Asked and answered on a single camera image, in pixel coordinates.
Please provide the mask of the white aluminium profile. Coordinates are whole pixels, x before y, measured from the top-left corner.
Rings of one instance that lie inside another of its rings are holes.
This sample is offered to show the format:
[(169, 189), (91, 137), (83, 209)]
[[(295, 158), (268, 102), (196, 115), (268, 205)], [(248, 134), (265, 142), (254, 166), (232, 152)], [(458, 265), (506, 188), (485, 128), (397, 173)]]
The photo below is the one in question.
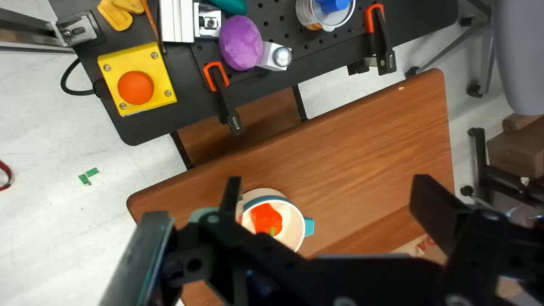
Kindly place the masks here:
[(161, 39), (169, 43), (193, 43), (193, 0), (159, 0)]

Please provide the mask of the white bracket with metal knob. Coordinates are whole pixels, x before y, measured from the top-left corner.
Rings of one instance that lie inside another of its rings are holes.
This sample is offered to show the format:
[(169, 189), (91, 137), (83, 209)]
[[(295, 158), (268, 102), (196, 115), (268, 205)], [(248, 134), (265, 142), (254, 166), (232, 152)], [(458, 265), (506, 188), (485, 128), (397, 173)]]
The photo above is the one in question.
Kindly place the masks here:
[(286, 71), (293, 60), (289, 47), (269, 41), (263, 42), (263, 53), (256, 66), (270, 71)]

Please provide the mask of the stack of wooden blocks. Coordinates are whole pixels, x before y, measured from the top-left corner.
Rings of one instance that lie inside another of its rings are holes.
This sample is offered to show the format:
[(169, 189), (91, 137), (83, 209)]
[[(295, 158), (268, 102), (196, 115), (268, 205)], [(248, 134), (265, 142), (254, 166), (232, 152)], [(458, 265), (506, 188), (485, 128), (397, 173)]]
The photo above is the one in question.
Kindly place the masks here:
[(502, 128), (501, 134), (487, 141), (490, 165), (515, 176), (544, 176), (544, 116), (512, 114)]

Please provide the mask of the grey metal rail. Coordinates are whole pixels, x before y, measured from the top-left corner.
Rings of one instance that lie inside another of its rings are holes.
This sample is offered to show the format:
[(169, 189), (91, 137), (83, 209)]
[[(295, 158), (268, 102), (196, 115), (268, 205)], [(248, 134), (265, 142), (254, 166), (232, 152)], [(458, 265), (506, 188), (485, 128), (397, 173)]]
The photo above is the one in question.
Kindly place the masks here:
[(0, 8), (0, 51), (73, 54), (74, 47), (104, 42), (91, 11), (50, 22)]

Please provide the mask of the thin wooden stick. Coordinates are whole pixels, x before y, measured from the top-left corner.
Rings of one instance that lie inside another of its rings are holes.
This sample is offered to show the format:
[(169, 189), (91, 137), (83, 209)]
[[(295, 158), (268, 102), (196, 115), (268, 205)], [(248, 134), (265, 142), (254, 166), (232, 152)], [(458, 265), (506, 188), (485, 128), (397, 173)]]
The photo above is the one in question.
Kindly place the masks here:
[(157, 25), (155, 23), (155, 18), (153, 17), (150, 7), (148, 6), (148, 0), (140, 0), (140, 1), (142, 3), (142, 7), (144, 8), (144, 13), (146, 14), (147, 19), (150, 23), (153, 34), (155, 35), (155, 39), (157, 41), (159, 50), (161, 50), (163, 54), (166, 54), (166, 48), (161, 40), (161, 37), (159, 36)]

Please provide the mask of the grey office chair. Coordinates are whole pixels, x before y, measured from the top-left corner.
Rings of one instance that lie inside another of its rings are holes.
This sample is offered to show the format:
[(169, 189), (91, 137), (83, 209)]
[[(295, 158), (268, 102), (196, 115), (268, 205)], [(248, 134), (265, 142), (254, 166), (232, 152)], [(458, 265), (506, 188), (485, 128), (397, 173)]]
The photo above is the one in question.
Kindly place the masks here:
[(447, 60), (476, 37), (482, 38), (480, 78), (466, 89), (481, 98), (498, 66), (504, 93), (515, 114), (544, 116), (544, 0), (466, 0), (478, 14), (460, 19), (467, 30), (422, 67), (412, 66), (406, 78)]

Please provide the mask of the purple soft ball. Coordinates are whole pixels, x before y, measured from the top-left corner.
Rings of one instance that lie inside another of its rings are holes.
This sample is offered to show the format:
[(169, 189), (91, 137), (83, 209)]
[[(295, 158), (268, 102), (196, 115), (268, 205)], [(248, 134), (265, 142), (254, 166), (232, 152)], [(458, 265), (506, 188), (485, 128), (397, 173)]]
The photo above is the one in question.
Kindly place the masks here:
[(255, 67), (264, 53), (259, 29), (248, 17), (241, 15), (223, 22), (219, 47), (226, 64), (237, 71)]

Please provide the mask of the yellow emergency stop button box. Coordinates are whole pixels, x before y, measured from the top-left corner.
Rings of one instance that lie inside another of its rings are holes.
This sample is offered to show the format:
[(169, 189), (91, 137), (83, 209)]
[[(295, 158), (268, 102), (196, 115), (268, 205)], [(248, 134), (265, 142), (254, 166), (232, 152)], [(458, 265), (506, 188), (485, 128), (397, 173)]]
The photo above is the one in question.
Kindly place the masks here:
[(100, 55), (97, 64), (122, 117), (178, 101), (156, 42)]

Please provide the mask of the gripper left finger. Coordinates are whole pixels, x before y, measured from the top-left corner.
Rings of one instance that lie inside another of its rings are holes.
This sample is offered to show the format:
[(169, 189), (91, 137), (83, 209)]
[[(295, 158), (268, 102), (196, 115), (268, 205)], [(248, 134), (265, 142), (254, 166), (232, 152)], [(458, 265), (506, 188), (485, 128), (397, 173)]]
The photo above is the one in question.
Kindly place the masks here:
[(198, 282), (227, 306), (310, 306), (294, 271), (304, 259), (238, 224), (239, 200), (241, 178), (231, 177), (219, 206), (195, 211), (182, 229), (166, 211), (142, 215), (100, 306), (176, 306)]

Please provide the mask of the teal object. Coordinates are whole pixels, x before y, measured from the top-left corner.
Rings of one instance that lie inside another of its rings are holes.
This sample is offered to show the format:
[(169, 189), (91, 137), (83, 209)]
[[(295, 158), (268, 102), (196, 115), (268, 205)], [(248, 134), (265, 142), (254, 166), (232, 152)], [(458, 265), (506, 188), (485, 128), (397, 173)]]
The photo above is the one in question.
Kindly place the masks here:
[(245, 0), (206, 0), (230, 15), (245, 15), (247, 6)]

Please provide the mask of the yellow plastic object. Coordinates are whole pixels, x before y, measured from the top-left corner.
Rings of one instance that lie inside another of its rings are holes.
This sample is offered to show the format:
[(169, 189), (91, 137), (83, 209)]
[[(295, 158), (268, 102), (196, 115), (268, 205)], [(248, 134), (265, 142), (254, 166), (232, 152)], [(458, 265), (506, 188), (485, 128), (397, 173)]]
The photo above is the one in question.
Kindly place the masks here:
[(97, 10), (116, 31), (125, 31), (133, 23), (132, 15), (144, 13), (141, 0), (101, 0)]

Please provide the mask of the blue object in cup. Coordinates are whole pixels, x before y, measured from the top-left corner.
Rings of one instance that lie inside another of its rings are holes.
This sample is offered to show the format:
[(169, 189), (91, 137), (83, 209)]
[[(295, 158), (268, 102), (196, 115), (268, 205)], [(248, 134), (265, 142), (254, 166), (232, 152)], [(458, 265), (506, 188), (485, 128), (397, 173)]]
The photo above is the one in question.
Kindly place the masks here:
[(315, 0), (324, 14), (331, 14), (345, 10), (350, 5), (351, 0)]

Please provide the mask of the green tape scraps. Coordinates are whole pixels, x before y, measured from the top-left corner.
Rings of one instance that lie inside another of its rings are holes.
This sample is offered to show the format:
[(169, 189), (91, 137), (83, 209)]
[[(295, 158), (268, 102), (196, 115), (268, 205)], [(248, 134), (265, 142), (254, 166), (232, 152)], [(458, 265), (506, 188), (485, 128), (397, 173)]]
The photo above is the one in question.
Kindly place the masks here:
[(86, 172), (80, 174), (78, 178), (84, 186), (91, 186), (92, 183), (90, 178), (93, 176), (96, 176), (99, 173), (100, 173), (100, 170), (98, 168), (91, 168), (87, 170)]

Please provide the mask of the orange toy pepper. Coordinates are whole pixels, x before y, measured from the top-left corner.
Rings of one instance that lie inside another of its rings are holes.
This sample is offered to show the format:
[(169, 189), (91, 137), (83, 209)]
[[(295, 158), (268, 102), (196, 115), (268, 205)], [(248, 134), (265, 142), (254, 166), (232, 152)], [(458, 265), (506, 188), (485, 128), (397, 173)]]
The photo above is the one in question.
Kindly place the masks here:
[(251, 209), (250, 217), (256, 234), (277, 236), (283, 229), (283, 217), (270, 203)]

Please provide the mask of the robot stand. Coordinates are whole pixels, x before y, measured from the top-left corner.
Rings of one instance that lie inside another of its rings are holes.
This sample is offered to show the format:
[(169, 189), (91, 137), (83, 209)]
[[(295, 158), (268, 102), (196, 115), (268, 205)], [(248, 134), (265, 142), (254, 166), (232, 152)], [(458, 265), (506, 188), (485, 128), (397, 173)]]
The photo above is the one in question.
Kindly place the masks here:
[[(134, 17), (129, 29), (119, 32), (98, 12), (99, 0), (49, 0), (49, 3), (60, 19), (78, 13), (93, 13), (102, 37), (74, 47), (93, 83), (103, 78), (98, 56), (156, 40), (144, 15)], [(356, 0), (354, 13), (347, 23), (326, 32), (311, 31), (299, 23), (295, 0), (245, 0), (245, 3), (247, 17), (256, 24), (263, 40), (291, 48), (294, 60), (285, 72), (262, 68), (236, 72), (225, 67), (230, 81), (226, 101), (233, 107), (369, 56), (371, 40), (366, 35), (364, 12), (373, 3), (380, 3), (385, 8), (391, 46), (449, 27), (456, 22), (459, 12), (457, 0)], [(202, 69), (207, 63), (221, 60), (218, 43), (202, 40), (193, 44), (166, 43), (165, 47), (164, 60), (178, 98), (177, 103), (122, 117), (112, 99), (101, 93), (103, 106), (118, 135), (127, 145), (141, 145), (216, 116), (218, 104), (207, 87)]]

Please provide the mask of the white cup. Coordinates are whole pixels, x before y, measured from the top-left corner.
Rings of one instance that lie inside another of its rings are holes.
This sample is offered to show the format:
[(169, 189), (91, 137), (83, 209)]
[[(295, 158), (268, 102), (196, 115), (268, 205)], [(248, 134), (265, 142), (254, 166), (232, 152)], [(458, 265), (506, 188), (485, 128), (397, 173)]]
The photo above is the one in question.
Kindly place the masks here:
[(342, 11), (324, 14), (315, 0), (296, 0), (297, 19), (309, 30), (332, 32), (346, 24), (355, 11), (356, 0), (351, 0), (348, 8)]

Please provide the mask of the orange and black clamp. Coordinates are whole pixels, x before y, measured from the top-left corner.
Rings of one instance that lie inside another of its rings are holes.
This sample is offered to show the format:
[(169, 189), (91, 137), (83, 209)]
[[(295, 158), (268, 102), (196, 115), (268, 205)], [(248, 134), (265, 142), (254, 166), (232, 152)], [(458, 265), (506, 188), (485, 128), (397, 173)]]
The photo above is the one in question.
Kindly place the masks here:
[(219, 122), (229, 128), (231, 135), (241, 136), (244, 128), (240, 116), (236, 108), (227, 102), (226, 89), (230, 86), (230, 82), (223, 64), (210, 62), (202, 71), (210, 91), (215, 95)]
[(368, 72), (370, 67), (377, 68), (380, 76), (396, 72), (396, 53), (389, 37), (384, 6), (381, 3), (373, 3), (365, 9), (363, 17), (365, 19), (362, 25), (370, 54), (363, 60), (349, 64), (348, 74), (362, 74)]

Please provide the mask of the silver corner bracket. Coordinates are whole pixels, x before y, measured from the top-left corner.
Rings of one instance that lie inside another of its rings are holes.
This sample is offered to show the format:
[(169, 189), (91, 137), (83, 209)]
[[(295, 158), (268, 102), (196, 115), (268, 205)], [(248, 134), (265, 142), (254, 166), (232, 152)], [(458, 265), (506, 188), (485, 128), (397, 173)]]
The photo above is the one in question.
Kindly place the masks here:
[(195, 2), (193, 4), (193, 19), (196, 39), (219, 39), (223, 12), (218, 7)]

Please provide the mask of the piece of cardboard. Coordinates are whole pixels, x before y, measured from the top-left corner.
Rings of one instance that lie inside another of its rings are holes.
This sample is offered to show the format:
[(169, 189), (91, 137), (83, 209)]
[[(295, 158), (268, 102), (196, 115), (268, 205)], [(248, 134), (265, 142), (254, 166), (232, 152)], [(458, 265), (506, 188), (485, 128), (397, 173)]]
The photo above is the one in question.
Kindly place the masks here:
[(443, 265), (447, 256), (439, 248), (437, 243), (428, 235), (422, 235), (394, 250), (391, 253), (407, 254), (413, 257), (427, 259)]

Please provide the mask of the black metal frame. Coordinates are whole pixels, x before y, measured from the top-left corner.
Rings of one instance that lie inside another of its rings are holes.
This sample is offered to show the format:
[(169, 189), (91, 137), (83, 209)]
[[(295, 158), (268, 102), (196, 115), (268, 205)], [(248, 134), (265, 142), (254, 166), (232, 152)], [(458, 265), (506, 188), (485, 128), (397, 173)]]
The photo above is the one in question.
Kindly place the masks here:
[(461, 187), (461, 195), (494, 208), (493, 193), (499, 193), (530, 207), (544, 210), (544, 177), (517, 176), (490, 165), (487, 161), (484, 128), (472, 127), (467, 133), (475, 145), (476, 186)]

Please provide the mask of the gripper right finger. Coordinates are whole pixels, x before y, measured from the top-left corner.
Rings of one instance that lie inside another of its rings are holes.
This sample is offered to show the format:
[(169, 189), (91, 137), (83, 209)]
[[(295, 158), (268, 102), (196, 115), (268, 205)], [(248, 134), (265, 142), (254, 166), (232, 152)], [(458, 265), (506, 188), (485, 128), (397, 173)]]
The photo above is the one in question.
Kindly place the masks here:
[(527, 228), (471, 208), (427, 174), (413, 177), (409, 209), (447, 256), (429, 306), (514, 306), (497, 295), (501, 278), (544, 306), (544, 220)]

